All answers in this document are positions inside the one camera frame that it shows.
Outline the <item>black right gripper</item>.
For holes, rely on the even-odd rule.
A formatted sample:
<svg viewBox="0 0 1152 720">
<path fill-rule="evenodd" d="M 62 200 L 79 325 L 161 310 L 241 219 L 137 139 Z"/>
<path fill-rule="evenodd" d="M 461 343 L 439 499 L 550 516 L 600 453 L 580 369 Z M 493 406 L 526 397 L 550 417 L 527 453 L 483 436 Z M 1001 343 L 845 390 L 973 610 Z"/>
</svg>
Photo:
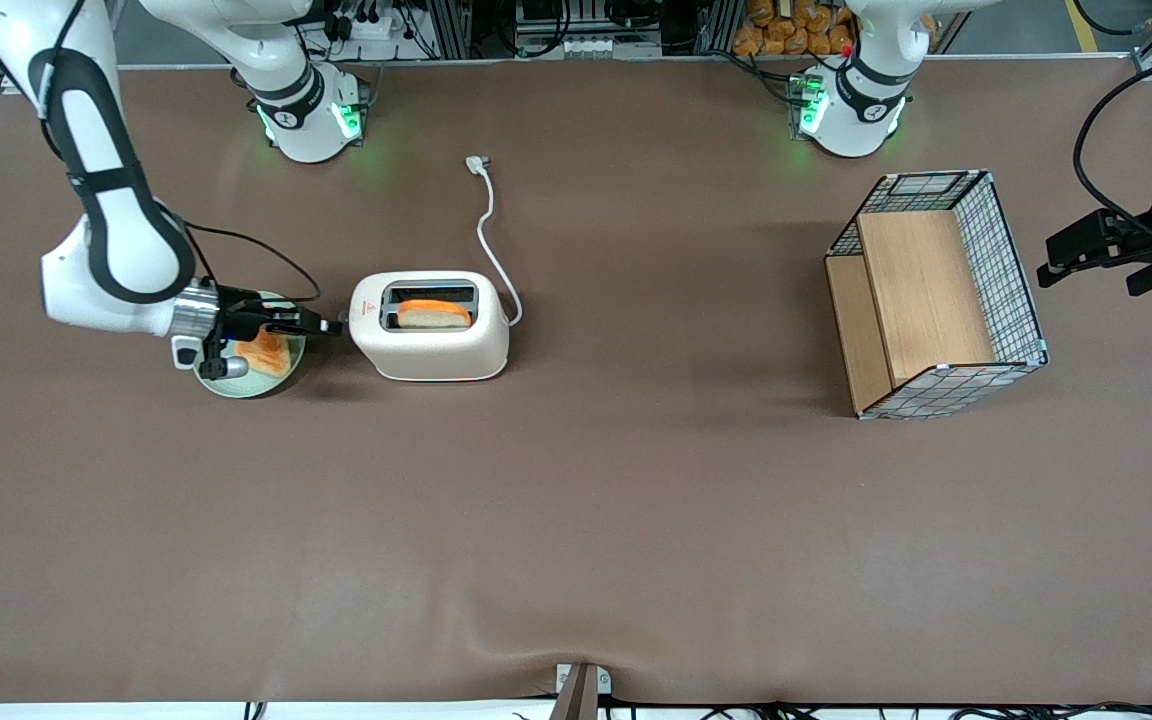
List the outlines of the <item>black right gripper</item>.
<svg viewBox="0 0 1152 720">
<path fill-rule="evenodd" d="M 264 325 L 271 334 L 297 338 L 340 338 L 344 331 L 342 323 L 323 323 L 321 316 L 306 306 L 266 306 L 259 291 L 230 286 L 204 286 L 202 290 L 217 305 L 211 331 L 202 341 L 202 364 L 250 364 L 237 348 L 227 357 L 221 353 L 230 343 L 256 340 Z"/>
</svg>

